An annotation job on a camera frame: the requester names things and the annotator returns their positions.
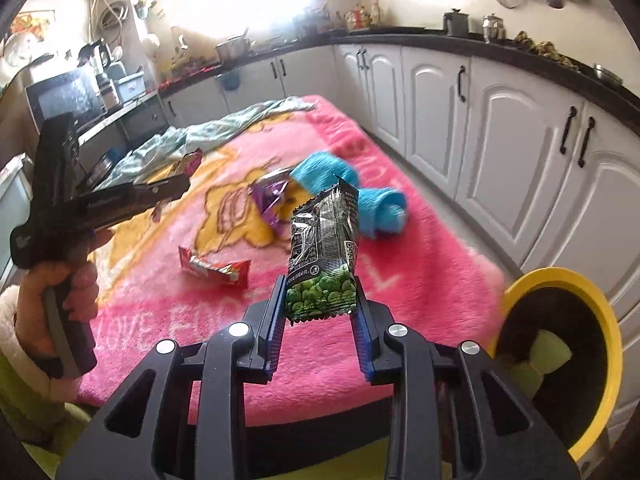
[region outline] black countertop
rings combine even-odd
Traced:
[[[460,56],[478,56],[526,70],[584,97],[616,117],[640,136],[640,98],[624,87],[613,89],[601,83],[589,66],[577,63],[581,70],[578,73],[549,59],[523,51],[508,40],[501,44],[487,44],[481,34],[471,34],[469,38],[452,38],[443,35],[440,30],[419,27],[381,27],[359,30],[350,34],[331,32],[305,38],[260,54],[246,56],[234,64],[208,67],[199,73],[171,83],[167,88],[161,90],[161,96],[168,97],[211,76],[221,75],[233,68],[287,52],[315,46],[354,43],[393,44],[439,50]]]

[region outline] blue cloth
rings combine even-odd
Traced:
[[[126,182],[145,182],[163,166],[177,162],[197,148],[205,153],[210,152],[263,119],[285,112],[308,111],[315,107],[315,104],[307,103],[299,97],[287,97],[249,106],[217,121],[194,124],[186,128],[170,126],[164,134],[151,137],[123,158],[96,189]]]
[[[338,182],[336,176],[358,187],[355,170],[341,158],[327,152],[312,153],[291,171],[293,180],[314,196]]]
[[[312,195],[338,182],[336,175],[358,187],[358,174],[355,170],[341,158],[327,152],[312,153],[291,171],[291,177]],[[401,233],[406,224],[404,194],[392,187],[360,189],[358,223],[360,232],[369,238],[375,238],[377,231]]]

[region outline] trash can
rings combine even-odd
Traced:
[[[511,370],[542,375],[532,403],[578,462],[605,429],[620,389],[622,340],[613,310],[593,283],[558,267],[521,277],[502,307],[506,318],[489,354]]]

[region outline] floor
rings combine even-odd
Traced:
[[[408,176],[414,186],[418,189],[420,194],[424,197],[427,203],[433,207],[440,219],[470,247],[473,247],[478,253],[484,254],[492,262],[495,262],[498,267],[502,269],[505,275],[506,283],[513,282],[517,277],[517,269],[510,268],[494,250],[492,250],[481,236],[468,224],[465,220],[455,211],[454,207],[450,204],[449,199],[443,196],[439,191],[427,181],[417,170],[409,165],[405,160],[386,149],[385,146],[380,146],[386,154],[393,160],[393,162],[402,170],[402,172]]]

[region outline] sleeve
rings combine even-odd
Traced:
[[[17,286],[0,295],[0,410],[21,440],[38,444],[64,419],[79,380],[50,378],[24,352],[14,328],[17,300]]]

